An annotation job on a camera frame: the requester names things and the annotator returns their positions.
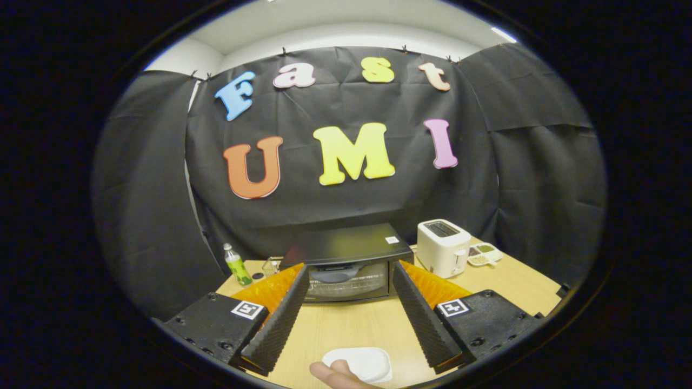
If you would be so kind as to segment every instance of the letter m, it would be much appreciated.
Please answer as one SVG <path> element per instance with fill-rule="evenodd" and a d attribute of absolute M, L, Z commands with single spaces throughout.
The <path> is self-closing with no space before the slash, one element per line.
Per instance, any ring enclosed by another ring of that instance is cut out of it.
<path fill-rule="evenodd" d="M 367 178 L 392 176 L 394 166 L 387 157 L 384 137 L 386 131 L 387 127 L 382 123 L 365 123 L 353 144 L 339 127 L 316 129 L 312 136 L 322 143 L 322 162 L 325 164 L 325 173 L 320 176 L 320 183 L 327 186 L 345 180 L 346 175 L 339 170 L 339 161 L 353 180 L 361 175 L 364 159 L 367 159 L 367 166 L 363 175 Z"/>

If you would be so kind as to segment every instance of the hand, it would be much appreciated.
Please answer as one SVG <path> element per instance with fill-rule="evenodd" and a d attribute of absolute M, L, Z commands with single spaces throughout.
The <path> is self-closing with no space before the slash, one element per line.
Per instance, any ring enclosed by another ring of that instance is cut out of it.
<path fill-rule="evenodd" d="M 361 381 L 343 359 L 337 359 L 329 367 L 322 362 L 311 363 L 310 373 L 332 389 L 382 389 Z"/>

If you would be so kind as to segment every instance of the foam letter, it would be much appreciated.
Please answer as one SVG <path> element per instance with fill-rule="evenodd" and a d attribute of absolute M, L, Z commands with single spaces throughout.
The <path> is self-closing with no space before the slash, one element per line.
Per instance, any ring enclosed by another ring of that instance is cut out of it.
<path fill-rule="evenodd" d="M 435 65 L 431 64 L 430 62 L 418 66 L 418 69 L 426 72 L 428 82 L 436 89 L 439 89 L 440 91 L 448 91 L 451 88 L 449 83 L 442 81 L 442 78 L 440 77 L 440 75 L 444 74 L 444 71 L 440 68 L 436 68 Z"/>
<path fill-rule="evenodd" d="M 449 135 L 447 134 L 447 127 L 449 127 L 447 120 L 428 119 L 423 124 L 430 130 L 430 135 L 433 137 L 435 161 L 432 164 L 438 169 L 455 167 L 459 160 L 452 154 L 452 147 L 449 144 Z"/>
<path fill-rule="evenodd" d="M 279 69 L 279 74 L 274 79 L 277 88 L 290 88 L 293 85 L 305 88 L 315 83 L 312 72 L 315 68 L 310 64 L 290 64 Z"/>
<path fill-rule="evenodd" d="M 368 82 L 391 82 L 394 79 L 394 71 L 390 69 L 392 64 L 386 58 L 366 57 L 361 66 L 363 77 Z"/>
<path fill-rule="evenodd" d="M 363 159 L 367 166 L 363 175 L 369 179 L 378 179 L 394 175 L 394 166 L 389 163 L 385 147 L 385 127 L 382 123 L 365 123 L 356 139 L 351 143 L 339 127 L 316 129 L 312 136 L 322 143 L 322 162 L 325 173 L 320 176 L 324 186 L 342 183 L 346 175 L 339 170 L 338 161 L 353 180 L 361 175 Z"/>
<path fill-rule="evenodd" d="M 253 78 L 255 78 L 255 74 L 251 71 L 247 71 L 235 80 L 229 82 L 225 87 L 219 89 L 217 94 L 214 95 L 216 98 L 220 97 L 221 101 L 224 102 L 228 110 L 226 120 L 229 122 L 238 117 L 238 115 L 242 114 L 253 104 L 252 100 L 243 100 L 241 97 L 242 95 L 250 97 L 250 95 L 253 94 L 253 86 L 248 82 Z"/>
<path fill-rule="evenodd" d="M 279 186 L 281 172 L 279 171 L 279 145 L 284 140 L 280 136 L 270 136 L 257 142 L 257 148 L 264 155 L 264 179 L 258 183 L 250 182 L 246 156 L 250 145 L 229 147 L 224 152 L 228 162 L 228 182 L 230 189 L 241 199 L 256 199 L 271 195 Z"/>

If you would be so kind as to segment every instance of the wooden table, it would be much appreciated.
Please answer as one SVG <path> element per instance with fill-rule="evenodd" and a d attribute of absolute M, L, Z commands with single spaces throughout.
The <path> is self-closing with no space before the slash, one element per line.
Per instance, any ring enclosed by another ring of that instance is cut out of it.
<path fill-rule="evenodd" d="M 480 242 L 471 240 L 471 244 Z M 264 260 L 246 260 L 245 266 L 254 274 L 262 272 L 263 263 Z M 422 267 L 417 257 L 415 264 Z M 448 280 L 471 293 L 492 289 L 531 315 L 548 315 L 560 301 L 556 294 L 560 285 L 506 254 L 495 268 L 467 264 L 464 272 Z M 230 296 L 241 289 L 231 277 L 217 293 Z M 268 377 L 249 374 L 288 388 L 325 389 L 328 386 L 313 377 L 308 366 L 321 361 L 328 351 L 346 347 L 379 347 L 389 354 L 393 378 L 376 384 L 386 389 L 430 381 L 455 371 L 435 374 L 428 367 L 395 296 L 370 302 L 303 304 L 274 371 Z"/>

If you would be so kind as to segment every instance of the letter u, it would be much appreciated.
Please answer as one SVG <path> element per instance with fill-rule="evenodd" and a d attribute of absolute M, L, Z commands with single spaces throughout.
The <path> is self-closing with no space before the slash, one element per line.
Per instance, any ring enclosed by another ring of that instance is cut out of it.
<path fill-rule="evenodd" d="M 264 155 L 264 179 L 250 182 L 246 156 L 250 145 L 243 144 L 229 147 L 224 152 L 228 162 L 228 182 L 230 189 L 242 199 L 256 199 L 271 195 L 279 186 L 281 172 L 279 169 L 279 146 L 284 142 L 280 136 L 270 136 L 257 142 L 257 148 Z"/>

